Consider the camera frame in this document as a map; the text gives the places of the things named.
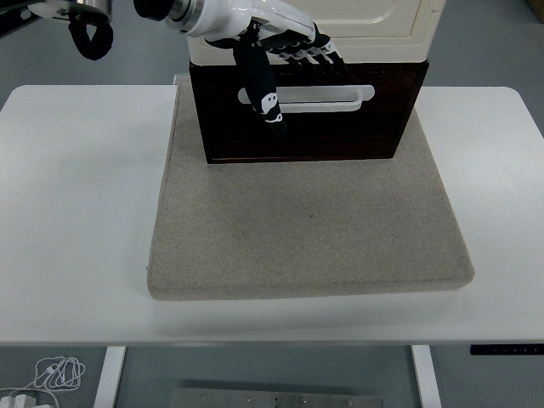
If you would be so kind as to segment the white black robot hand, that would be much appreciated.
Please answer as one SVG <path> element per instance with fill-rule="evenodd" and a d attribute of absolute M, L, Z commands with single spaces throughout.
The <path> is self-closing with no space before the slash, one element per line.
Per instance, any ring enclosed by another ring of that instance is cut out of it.
<path fill-rule="evenodd" d="M 191 37 L 203 37 L 215 48 L 233 53 L 252 108 L 279 136 L 287 135 L 269 55 L 284 60 L 296 73 L 327 75 L 348 67 L 329 36 L 312 17 L 284 1 L 205 1 Z"/>

